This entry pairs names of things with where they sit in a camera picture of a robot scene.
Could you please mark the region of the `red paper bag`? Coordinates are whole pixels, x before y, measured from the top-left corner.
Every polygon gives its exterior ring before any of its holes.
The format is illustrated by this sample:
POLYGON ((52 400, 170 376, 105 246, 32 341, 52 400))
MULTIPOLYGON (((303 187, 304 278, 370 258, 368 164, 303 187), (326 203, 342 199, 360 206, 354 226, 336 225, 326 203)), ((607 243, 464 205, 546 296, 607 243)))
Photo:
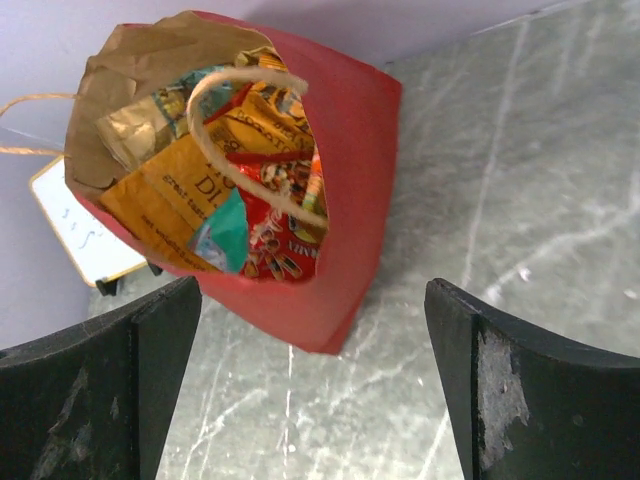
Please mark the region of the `red paper bag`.
POLYGON ((306 38, 210 12, 188 10, 154 24, 118 25, 91 56, 60 156, 77 200, 153 263, 144 246, 99 204, 124 177, 94 120, 177 77, 272 45, 310 90, 303 107, 319 144, 329 213, 315 276, 287 284, 197 272, 201 291, 265 333, 309 353, 338 354, 379 264, 393 190, 402 88, 376 68, 306 38))

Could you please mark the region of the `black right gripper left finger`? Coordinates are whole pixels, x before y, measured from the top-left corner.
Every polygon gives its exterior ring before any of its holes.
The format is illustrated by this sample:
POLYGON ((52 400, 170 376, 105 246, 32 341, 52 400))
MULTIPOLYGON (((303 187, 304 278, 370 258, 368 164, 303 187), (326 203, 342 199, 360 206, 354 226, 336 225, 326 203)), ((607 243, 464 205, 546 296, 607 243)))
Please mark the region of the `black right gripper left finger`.
POLYGON ((2 478, 155 478, 201 306, 181 278, 2 351, 2 478))

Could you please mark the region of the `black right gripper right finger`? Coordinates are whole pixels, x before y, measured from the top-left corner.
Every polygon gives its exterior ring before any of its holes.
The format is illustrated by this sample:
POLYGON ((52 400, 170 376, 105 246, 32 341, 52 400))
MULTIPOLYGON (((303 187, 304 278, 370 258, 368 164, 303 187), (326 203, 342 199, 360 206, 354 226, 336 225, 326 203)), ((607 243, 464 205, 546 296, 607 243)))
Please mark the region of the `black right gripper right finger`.
POLYGON ((639 360, 552 333, 444 279, 424 309, 467 479, 636 479, 639 360))

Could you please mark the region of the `orange honey dijon chips bag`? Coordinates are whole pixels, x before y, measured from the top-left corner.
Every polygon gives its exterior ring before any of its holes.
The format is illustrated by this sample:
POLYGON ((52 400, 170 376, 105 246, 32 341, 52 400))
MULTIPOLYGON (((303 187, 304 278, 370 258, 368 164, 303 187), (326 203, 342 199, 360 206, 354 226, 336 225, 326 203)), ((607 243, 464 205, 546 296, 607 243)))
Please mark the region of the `orange honey dijon chips bag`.
POLYGON ((171 95, 184 103, 183 113, 175 114, 175 139, 136 170, 126 170, 100 196, 100 204, 163 261, 203 272, 224 273, 192 253, 188 243, 234 188, 327 229, 327 216, 269 190, 227 159, 232 153, 313 153, 317 146, 302 90, 268 46, 242 51, 231 63, 189 71, 156 89, 148 95, 171 95))

